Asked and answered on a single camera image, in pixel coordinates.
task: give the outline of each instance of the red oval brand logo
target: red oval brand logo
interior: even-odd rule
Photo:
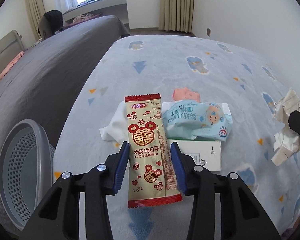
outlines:
[[[138,108],[144,108],[147,107],[146,103],[138,103],[138,104],[134,104],[132,106],[130,106],[132,109],[138,109]]]

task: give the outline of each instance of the beige curtain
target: beige curtain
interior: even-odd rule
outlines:
[[[38,40],[40,38],[38,34],[38,24],[41,17],[45,14],[43,1],[26,0],[26,9],[30,20],[32,32],[34,34],[35,39]]]
[[[190,33],[194,0],[161,0],[159,30]]]

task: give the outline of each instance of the headboard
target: headboard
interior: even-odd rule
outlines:
[[[16,30],[12,30],[0,40],[0,74],[18,53],[25,51],[21,38]]]

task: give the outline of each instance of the crumpled paper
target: crumpled paper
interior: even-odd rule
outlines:
[[[287,95],[275,102],[274,106],[276,119],[285,124],[285,127],[274,135],[273,149],[275,155],[271,160],[276,166],[279,166],[294,153],[300,151],[300,135],[291,130],[288,124],[290,114],[296,110],[300,112],[300,99],[290,88]]]

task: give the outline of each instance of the beige candy package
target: beige candy package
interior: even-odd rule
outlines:
[[[125,97],[130,143],[128,207],[182,200],[162,125],[160,94]]]

